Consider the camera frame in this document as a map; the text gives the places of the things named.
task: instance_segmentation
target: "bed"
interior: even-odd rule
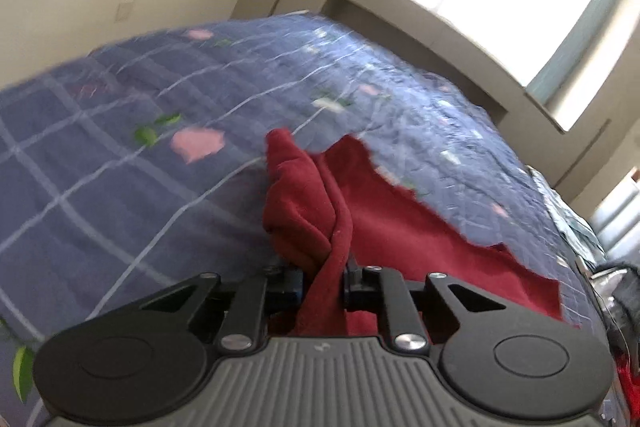
[[[526,167],[485,112],[321,16],[289,14],[104,46],[0,92],[0,415],[46,420],[25,376],[48,336],[202,271],[276,262],[261,227],[264,136],[346,133],[473,243],[561,282],[564,318],[606,343]],[[603,418],[626,425],[612,391]]]

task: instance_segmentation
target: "metal screw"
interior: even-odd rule
[[[280,266],[266,266],[262,271],[267,277],[269,277],[280,274],[282,272],[282,268]]]
[[[402,333],[394,339],[394,344],[404,351],[417,351],[427,345],[427,340],[415,333]]]
[[[248,336],[240,335],[239,333],[225,335],[220,340],[220,345],[229,351],[244,351],[253,346],[253,344]]]

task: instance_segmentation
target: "windowsill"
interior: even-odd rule
[[[527,97],[527,100],[529,100],[529,102],[531,102],[535,106],[535,108],[539,110],[542,113],[542,115],[556,128],[556,131],[558,131],[558,133],[560,134],[567,133],[567,130],[564,130],[562,126],[558,123],[558,120],[556,120],[556,117],[554,117],[549,112],[549,110],[544,105],[542,105],[538,100],[533,98],[526,89],[524,89],[524,94]]]
[[[501,63],[449,22],[412,0],[349,0],[402,30],[449,62],[508,112],[522,100],[535,108],[558,135],[566,134],[602,87],[640,18],[640,0],[621,0],[604,36],[574,76],[546,105],[537,102]]]

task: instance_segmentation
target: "plaid pattern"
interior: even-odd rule
[[[135,141],[175,112],[154,146]],[[188,126],[222,131],[225,147],[186,164],[169,143]],[[485,113],[441,77],[302,15],[133,38],[0,93],[0,316],[35,349],[201,271],[235,280],[272,263],[264,135],[282,126],[309,150],[360,136],[469,241],[506,243],[558,279],[565,319],[606,341],[533,181]],[[18,400],[15,348],[0,343],[0,414],[32,427],[46,415],[35,391]]]

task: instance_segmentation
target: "teal curtain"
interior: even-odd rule
[[[527,92],[535,100],[544,105],[558,91],[598,36],[616,2],[590,1],[574,28],[527,86]]]

